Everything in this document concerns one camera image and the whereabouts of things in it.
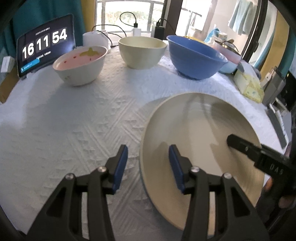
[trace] blue bowl rim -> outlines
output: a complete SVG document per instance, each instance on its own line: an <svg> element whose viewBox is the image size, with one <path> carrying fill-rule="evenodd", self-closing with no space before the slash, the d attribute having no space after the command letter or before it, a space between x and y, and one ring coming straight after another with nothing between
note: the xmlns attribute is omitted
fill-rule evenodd
<svg viewBox="0 0 296 241"><path fill-rule="evenodd" d="M214 61L217 61L217 62L222 62L222 63L227 63L227 62L228 62L228 59L227 59L223 54L221 54L219 51L217 51L216 49L214 49L214 48L212 48L212 47L210 47L210 46L208 46L208 45L206 45L206 44L205 44L205 45L206 45L207 47L212 48L213 50L215 50L216 52L218 52L220 55L222 55L224 58L223 58L223 59L214 59L214 58L211 58L211 57L209 57L209 56L207 56L207 55L204 55L204 54L202 54L202 53L200 53L200 52L197 52L197 51L195 51L195 50L193 50L193 49L187 48L187 47L184 46L184 45L178 44L178 43L176 43L175 41L170 40L170 39L169 39L170 36L177 36L177 37L180 37L180 38L185 38L185 37L183 37L183 36L178 36L178 35L169 35L169 36L166 37L166 39L167 39L169 42L172 42L172 43L174 43L174 44L177 44L177 45L179 45L179 46L181 46L181 47L183 47L183 48L186 48L186 49L191 50L191 51L193 51L193 52L195 52L195 53L198 53L198 54L200 54L200 55L202 55L202 56L204 56L204 57L206 57L206 58L209 58L209 59L211 59L211 60L214 60Z"/></svg>

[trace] teal curtain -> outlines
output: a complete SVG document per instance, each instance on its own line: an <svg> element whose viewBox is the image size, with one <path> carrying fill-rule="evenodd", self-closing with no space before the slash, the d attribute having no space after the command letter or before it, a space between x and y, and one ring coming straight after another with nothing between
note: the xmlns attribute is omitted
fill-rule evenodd
<svg viewBox="0 0 296 241"><path fill-rule="evenodd" d="M285 49L283 58L281 60L281 63L279 65L279 71L282 73L283 76L287 75L289 68L292 64L292 61L294 58L295 46L296 46L296 37L293 31L290 29L286 49Z"/></svg>
<svg viewBox="0 0 296 241"><path fill-rule="evenodd" d="M81 46L82 34L85 33L81 0L26 0L0 36L0 50L4 47L7 54L15 58L19 36L69 13L74 16L76 45Z"/></svg>

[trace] table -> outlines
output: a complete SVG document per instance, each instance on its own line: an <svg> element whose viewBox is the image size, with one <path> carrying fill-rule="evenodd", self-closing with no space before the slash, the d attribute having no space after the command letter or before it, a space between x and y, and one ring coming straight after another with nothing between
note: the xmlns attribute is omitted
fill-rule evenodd
<svg viewBox="0 0 296 241"><path fill-rule="evenodd" d="M126 67L118 47L113 48L99 77L81 87L65 85L52 66L19 81L0 106L0 203L11 222L27 232L67 173L88 174L126 144L129 155L121 188L107 197L116 240L180 240L182 232L157 212L145 193L139 146L154 108L174 94L192 91L235 106L261 143L282 152L262 104L242 96L229 76L184 78L168 50L156 67L133 70ZM83 233L87 235L84 212Z"/></svg>

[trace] digital clock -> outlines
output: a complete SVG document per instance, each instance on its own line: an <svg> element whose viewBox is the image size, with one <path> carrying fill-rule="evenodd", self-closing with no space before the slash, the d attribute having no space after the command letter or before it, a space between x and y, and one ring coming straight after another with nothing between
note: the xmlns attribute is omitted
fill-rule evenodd
<svg viewBox="0 0 296 241"><path fill-rule="evenodd" d="M56 18L27 32L17 40L19 77L52 64L75 48L73 15Z"/></svg>

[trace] beige plate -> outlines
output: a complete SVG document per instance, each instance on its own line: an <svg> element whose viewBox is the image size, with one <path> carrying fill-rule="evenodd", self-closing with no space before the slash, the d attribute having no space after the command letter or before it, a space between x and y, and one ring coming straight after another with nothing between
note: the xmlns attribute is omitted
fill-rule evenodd
<svg viewBox="0 0 296 241"><path fill-rule="evenodd" d="M228 135L236 134L257 146L258 137L246 118L233 106L214 96L185 93L164 101L152 114L141 140L140 165L146 190L166 220L184 229L189 195L178 190L168 160L168 148L176 144L181 155L207 173L230 172L253 205L264 174L245 155L230 149ZM214 229L214 202L210 204L209 234Z"/></svg>

